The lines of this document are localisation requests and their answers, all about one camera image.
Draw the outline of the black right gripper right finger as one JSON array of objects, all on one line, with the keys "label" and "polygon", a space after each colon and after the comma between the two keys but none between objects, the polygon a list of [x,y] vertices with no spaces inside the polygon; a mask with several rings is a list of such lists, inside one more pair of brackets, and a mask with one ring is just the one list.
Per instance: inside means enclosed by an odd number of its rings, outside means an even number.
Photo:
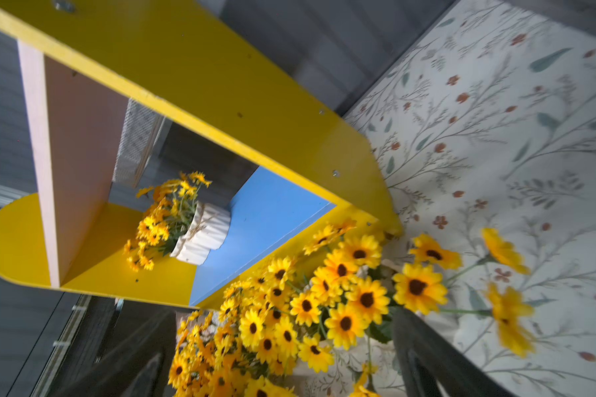
[{"label": "black right gripper right finger", "polygon": [[408,309],[392,316],[392,340],[408,396],[511,396]]}]

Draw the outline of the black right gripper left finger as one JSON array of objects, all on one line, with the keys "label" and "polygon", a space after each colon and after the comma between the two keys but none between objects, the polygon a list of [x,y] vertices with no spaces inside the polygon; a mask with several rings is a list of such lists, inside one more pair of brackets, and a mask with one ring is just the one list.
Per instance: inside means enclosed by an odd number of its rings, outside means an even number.
[{"label": "black right gripper left finger", "polygon": [[173,309],[156,314],[93,369],[56,396],[163,396],[177,325]]}]

